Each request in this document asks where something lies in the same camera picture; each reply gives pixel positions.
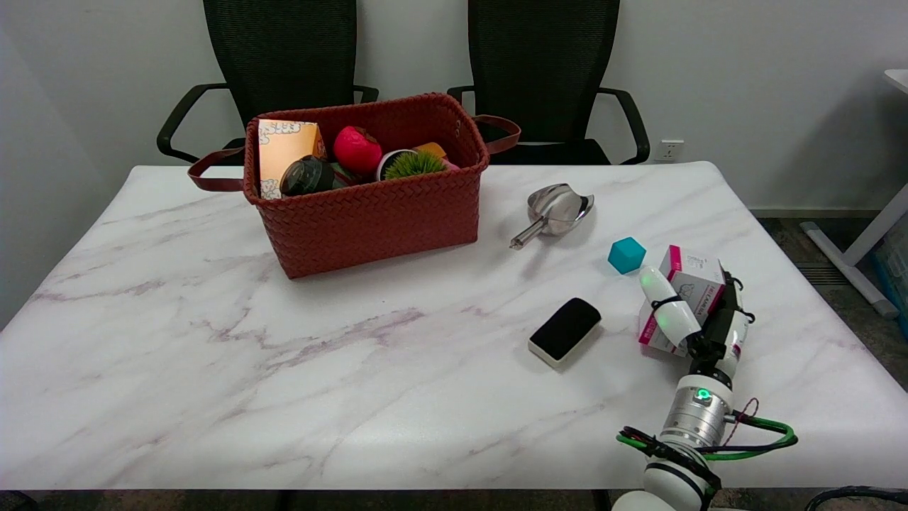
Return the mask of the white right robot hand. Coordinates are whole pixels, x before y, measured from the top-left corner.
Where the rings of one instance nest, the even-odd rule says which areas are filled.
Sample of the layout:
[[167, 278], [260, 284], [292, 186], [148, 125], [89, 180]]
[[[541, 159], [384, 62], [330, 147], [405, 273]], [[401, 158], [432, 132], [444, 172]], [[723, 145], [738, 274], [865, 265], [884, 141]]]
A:
[[[639, 284], [644, 291], [649, 316], [640, 331], [641, 343], [650, 347], [665, 345], [672, 353], [691, 359], [690, 374], [709, 376], [731, 389], [750, 324], [755, 316], [743, 309], [740, 280], [720, 268], [722, 282], [710, 295], [712, 304], [698, 318], [690, 304], [654, 266], [644, 266]], [[654, 340], [661, 334], [664, 342]]]

